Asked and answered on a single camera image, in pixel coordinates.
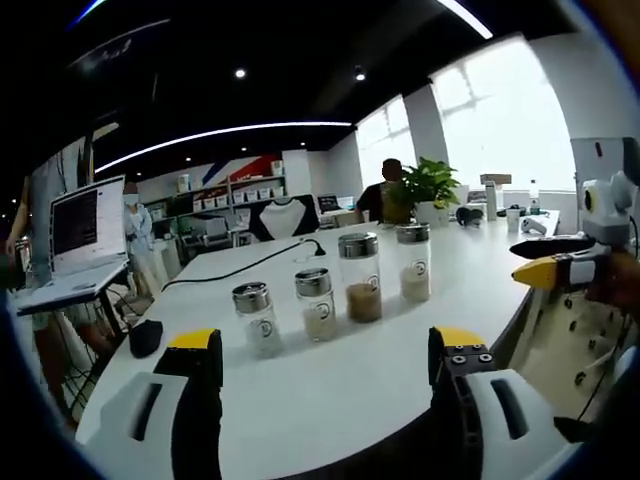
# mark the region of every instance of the green leaves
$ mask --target green leaves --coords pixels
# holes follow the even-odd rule
[[[420,158],[417,168],[405,167],[402,181],[393,187],[389,195],[392,201],[415,205],[419,202],[438,202],[442,207],[459,203],[452,189],[460,182],[452,177],[456,170],[444,162]]]

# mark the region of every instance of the black ceiling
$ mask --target black ceiling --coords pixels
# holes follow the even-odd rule
[[[5,162],[15,173],[0,198],[4,205],[17,195],[23,173],[101,125],[120,127],[95,142],[96,166],[218,128],[355,123],[484,43],[435,0],[107,0],[73,28],[89,0],[38,3],[24,7],[30,27],[6,40],[18,46],[5,70],[11,72],[5,104],[13,119]],[[498,38],[572,30],[552,0],[461,3]],[[364,82],[354,79],[357,65],[367,74]],[[247,71],[243,80],[234,76],[240,67]],[[245,155],[241,147],[262,154],[306,142],[324,150],[349,131],[313,127],[208,137],[133,158],[105,174],[148,178],[184,168],[186,157],[191,165],[237,158]]]

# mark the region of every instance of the glass jar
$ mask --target glass jar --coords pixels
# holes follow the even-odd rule
[[[310,268],[296,273],[295,278],[307,335],[314,342],[331,340],[338,331],[338,323],[329,270]]]
[[[282,350],[282,340],[267,285],[263,282],[245,283],[234,288],[232,296],[253,355],[259,358],[277,355]]]
[[[415,223],[396,228],[400,293],[410,302],[431,297],[431,244],[429,224]]]
[[[338,250],[349,318],[358,323],[379,319],[382,316],[382,295],[377,235],[342,235],[338,239]]]

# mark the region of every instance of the person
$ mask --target person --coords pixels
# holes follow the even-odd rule
[[[27,276],[27,287],[36,289],[51,278],[49,266],[49,205],[53,199],[66,191],[66,181],[61,166],[62,159],[54,157],[26,177],[22,187],[20,206],[11,227],[11,233],[5,244],[5,251],[11,266],[16,262],[16,242],[31,226],[31,274]],[[62,385],[66,367],[66,352],[62,342],[60,326],[53,312],[32,315],[34,340],[42,374],[53,400],[61,414],[73,428],[75,421],[71,416]],[[108,359],[113,353],[113,345],[105,338],[98,326],[87,317],[69,315],[69,321],[83,342],[89,345],[99,356]]]
[[[124,196],[124,233],[138,283],[155,298],[160,294],[160,280],[153,258],[152,220],[149,211],[139,202],[138,186],[127,182]]]
[[[388,203],[388,188],[402,179],[402,164],[395,158],[387,158],[382,163],[384,182],[367,187],[356,204],[356,217],[364,223],[363,212],[369,212],[370,222],[384,221],[385,203]]]

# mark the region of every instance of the black cable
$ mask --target black cable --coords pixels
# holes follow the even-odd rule
[[[164,287],[162,287],[162,291],[164,292],[165,289],[168,286],[176,285],[178,283],[206,283],[206,282],[214,282],[216,280],[224,280],[225,278],[229,278],[229,277],[232,277],[233,275],[236,275],[236,274],[238,274],[240,272],[244,272],[245,270],[249,270],[250,268],[255,267],[256,265],[260,265],[261,263],[266,262],[267,260],[269,260],[269,259],[271,259],[271,258],[273,258],[273,257],[275,257],[277,255],[280,255],[281,253],[284,253],[284,252],[287,252],[289,250],[292,250],[292,249],[294,249],[296,247],[299,247],[300,245],[303,245],[303,244],[308,243],[308,242],[312,242],[312,243],[316,244],[316,251],[314,253],[314,255],[316,257],[321,257],[321,256],[327,254],[327,252],[324,251],[322,246],[316,240],[314,240],[313,238],[307,238],[306,240],[300,240],[298,243],[296,243],[294,245],[290,245],[287,248],[283,248],[282,250],[278,250],[277,252],[272,253],[271,255],[267,255],[266,257],[258,260],[257,262],[253,262],[252,264],[247,265],[246,267],[239,268],[238,270],[234,270],[233,272],[227,273],[225,275],[220,275],[219,277],[211,277],[211,278],[199,278],[199,279],[196,279],[196,280],[174,280],[172,282],[167,283]]]
[[[67,180],[64,178],[64,157],[61,152],[58,152],[56,155],[56,166],[58,168],[58,175],[60,175],[60,180],[62,180],[62,188],[64,189],[64,193],[67,193]]]
[[[115,293],[116,295],[118,295],[120,297],[120,300],[122,300],[124,302],[124,304],[129,307],[129,310],[131,310],[133,313],[135,313],[137,316],[141,317],[142,315],[139,314],[138,312],[136,312],[133,307],[131,305],[129,305],[129,302],[127,302],[124,297],[122,295],[120,295],[118,292],[116,292],[115,290],[111,290],[110,288],[107,288],[107,290],[109,290],[111,293]]]
[[[629,217],[631,220],[631,225],[633,225],[633,231],[636,236],[636,260],[638,259],[638,253],[640,251],[640,238],[638,238],[638,224],[636,223],[636,219],[633,217]]]
[[[73,386],[76,388],[76,391],[77,391],[76,398],[78,399],[79,397],[82,397],[84,399],[84,403],[86,405],[89,401],[87,400],[87,397],[84,396],[84,393],[82,393],[82,390],[78,387],[78,384],[76,383],[76,380],[79,377],[84,378],[85,381],[89,380],[89,375],[86,372],[83,372],[82,370],[80,370],[80,368],[78,368],[78,366],[73,362],[73,357],[71,356],[71,350],[69,350],[69,345],[67,345],[67,340],[66,340],[66,338],[64,338],[64,332],[62,331],[62,327],[58,323],[58,320],[55,318],[55,315],[53,313],[51,314],[51,317],[52,318],[50,318],[49,320],[53,321],[56,324],[56,326],[58,327],[58,331],[60,332],[60,337],[62,338],[62,344],[64,345],[64,349],[67,352],[67,357],[69,358],[69,363],[71,364],[71,367],[74,368],[79,374],[79,375],[76,375],[75,377],[72,374],[70,374],[70,375],[65,376],[65,378],[70,379],[71,382],[73,383]]]
[[[582,409],[582,412],[580,412],[580,415],[578,415],[578,421],[580,421],[582,419],[584,414],[587,413],[587,410],[591,406],[591,402],[593,402],[593,399],[595,398],[596,393],[598,393],[598,390],[600,389],[600,385],[602,384],[602,382],[604,380],[604,377],[607,376],[607,373],[608,373],[608,370],[609,370],[609,366],[613,365],[614,362],[615,362],[616,351],[618,350],[618,348],[620,348],[622,346],[622,342],[624,342],[624,338],[627,336],[628,330],[629,330],[629,328],[627,327],[627,316],[625,315],[624,318],[622,319],[622,328],[620,330],[620,335],[618,335],[618,339],[616,340],[616,344],[613,347],[613,351],[611,352],[611,357],[607,360],[607,363],[606,363],[604,369],[602,370],[602,375],[600,376],[600,379],[598,380],[598,383],[596,384],[596,387],[593,389],[593,392],[591,392],[591,396],[589,397],[589,400],[587,400],[587,403],[584,406],[584,408]]]
[[[89,305],[87,305],[86,303],[84,304],[84,309],[87,311],[87,318],[91,319],[91,315],[89,313]],[[85,352],[87,352],[87,357],[89,357],[89,361],[91,362],[91,370],[93,370],[94,365],[96,364],[96,362],[93,361],[93,358],[91,358],[91,353],[89,353],[89,345],[87,345],[85,342],[84,343],[84,350]]]

